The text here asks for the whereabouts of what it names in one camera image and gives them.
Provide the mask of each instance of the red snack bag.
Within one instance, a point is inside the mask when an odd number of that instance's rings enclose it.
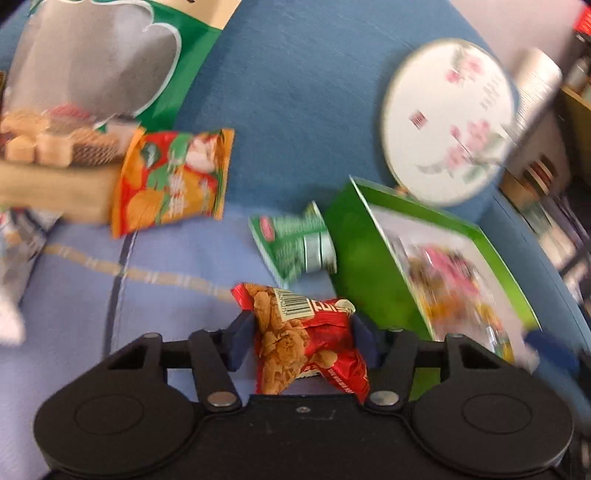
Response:
[[[242,310],[255,312],[259,331],[256,392],[277,395],[298,377],[320,373],[363,402],[367,367],[353,344],[349,300],[311,300],[289,290],[241,283],[232,295]]]

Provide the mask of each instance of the green snack package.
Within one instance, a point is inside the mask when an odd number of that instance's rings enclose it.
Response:
[[[148,131],[171,129],[240,1],[33,0],[3,113],[47,113],[52,132],[63,130],[65,107],[95,127],[127,115]]]
[[[263,260],[281,288],[325,268],[336,273],[336,254],[316,203],[302,216],[251,217],[249,226]]]

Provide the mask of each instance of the red label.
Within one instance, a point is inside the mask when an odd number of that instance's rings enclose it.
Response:
[[[584,7],[573,27],[579,33],[591,35],[591,7]]]
[[[259,225],[261,226],[262,236],[265,238],[265,240],[267,240],[267,242],[272,242],[275,240],[275,230],[273,229],[273,225],[269,217],[261,217],[259,220]]]

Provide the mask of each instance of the pink flower print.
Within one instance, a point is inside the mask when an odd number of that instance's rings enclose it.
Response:
[[[466,162],[466,150],[461,145],[450,147],[447,150],[447,169],[455,170]]]
[[[488,141],[488,134],[491,130],[491,125],[486,120],[480,122],[468,122],[469,139],[466,142],[466,148],[470,150],[472,155],[477,154],[484,148]]]
[[[452,125],[452,127],[450,128],[450,133],[452,134],[453,138],[455,138],[458,141],[460,140],[461,132],[457,126]]]
[[[460,72],[463,78],[476,80],[476,75],[482,75],[482,62],[473,55],[466,55],[460,65]]]
[[[462,79],[462,75],[460,75],[460,72],[450,69],[447,71],[445,78],[449,83],[458,83]]]
[[[484,73],[481,60],[474,55],[466,55],[464,64],[470,72],[475,73],[476,75],[482,75]]]

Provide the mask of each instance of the white wall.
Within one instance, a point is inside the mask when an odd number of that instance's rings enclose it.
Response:
[[[451,0],[510,72],[520,52],[537,47],[554,61],[562,55],[579,15],[580,0]]]
[[[572,36],[572,25],[583,8],[580,0],[450,0],[490,45],[509,72],[514,72],[526,48],[536,47],[559,61]],[[528,144],[508,169],[514,174],[545,153],[557,166],[556,187],[569,180],[564,145],[552,114],[545,116]]]

